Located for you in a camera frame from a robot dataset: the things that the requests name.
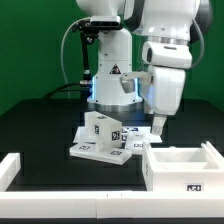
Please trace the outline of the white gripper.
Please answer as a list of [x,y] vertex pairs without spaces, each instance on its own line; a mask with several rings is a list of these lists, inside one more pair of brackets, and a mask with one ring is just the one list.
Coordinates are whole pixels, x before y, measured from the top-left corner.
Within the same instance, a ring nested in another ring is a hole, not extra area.
[[153,135],[161,135],[166,115],[174,115],[179,108],[186,73],[181,69],[151,66],[152,83],[149,88],[149,102],[153,111]]

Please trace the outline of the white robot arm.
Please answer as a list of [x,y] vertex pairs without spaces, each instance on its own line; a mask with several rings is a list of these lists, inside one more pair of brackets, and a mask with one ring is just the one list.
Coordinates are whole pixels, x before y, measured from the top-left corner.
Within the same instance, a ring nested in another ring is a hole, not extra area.
[[160,135],[176,114],[186,71],[199,61],[190,44],[202,41],[213,16],[210,0],[76,0],[87,17],[83,40],[98,41],[98,69],[87,102],[104,111],[142,104]]

